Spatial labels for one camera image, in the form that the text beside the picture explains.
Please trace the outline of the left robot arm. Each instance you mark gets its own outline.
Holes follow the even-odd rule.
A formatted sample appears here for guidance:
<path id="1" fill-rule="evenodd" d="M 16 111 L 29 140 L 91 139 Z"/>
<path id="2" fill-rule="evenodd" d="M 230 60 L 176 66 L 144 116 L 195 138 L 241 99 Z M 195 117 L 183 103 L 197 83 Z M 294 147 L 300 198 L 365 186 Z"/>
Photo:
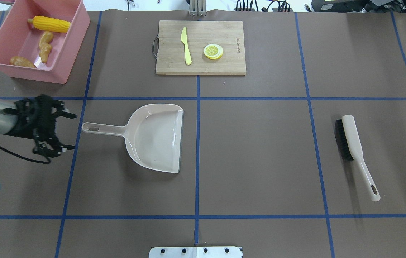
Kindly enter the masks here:
<path id="1" fill-rule="evenodd" d="M 75 149 L 64 145 L 57 137 L 57 118 L 75 119 L 63 101 L 41 94 L 34 98 L 23 98 L 15 102 L 0 99 L 0 134 L 10 137 L 31 139 L 32 152 L 43 160 L 30 159 L 2 146 L 0 150 L 31 163 L 49 164 L 51 159 Z"/>

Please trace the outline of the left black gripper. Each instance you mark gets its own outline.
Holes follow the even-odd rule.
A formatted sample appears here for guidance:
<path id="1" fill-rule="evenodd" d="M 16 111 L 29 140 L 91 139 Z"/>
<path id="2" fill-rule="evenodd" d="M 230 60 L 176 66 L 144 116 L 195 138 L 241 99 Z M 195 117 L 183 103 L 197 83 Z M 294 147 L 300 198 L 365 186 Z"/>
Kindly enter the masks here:
<path id="1" fill-rule="evenodd" d="M 24 98 L 14 102 L 14 107 L 6 108 L 6 114 L 17 120 L 6 135 L 35 139 L 32 152 L 46 159 L 60 157 L 66 151 L 75 149 L 73 145 L 62 144 L 56 136 L 56 118 L 62 116 L 75 119 L 78 116 L 65 108 L 63 101 L 41 94 L 35 98 Z"/>

